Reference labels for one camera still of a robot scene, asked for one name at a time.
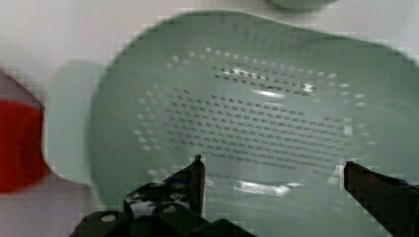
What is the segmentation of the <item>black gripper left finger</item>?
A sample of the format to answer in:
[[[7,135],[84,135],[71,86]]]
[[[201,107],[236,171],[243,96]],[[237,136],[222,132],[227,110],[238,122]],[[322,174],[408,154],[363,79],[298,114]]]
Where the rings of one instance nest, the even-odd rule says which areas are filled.
[[[162,182],[142,185],[124,199],[124,213],[132,219],[150,215],[163,204],[177,203],[194,213],[201,214],[206,184],[206,166],[202,155]]]

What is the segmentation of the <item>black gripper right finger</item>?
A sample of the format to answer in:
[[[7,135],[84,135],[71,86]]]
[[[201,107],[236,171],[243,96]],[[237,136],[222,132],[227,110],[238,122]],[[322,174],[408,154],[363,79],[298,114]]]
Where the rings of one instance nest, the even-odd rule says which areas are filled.
[[[418,237],[418,187],[349,161],[344,189],[393,237]]]

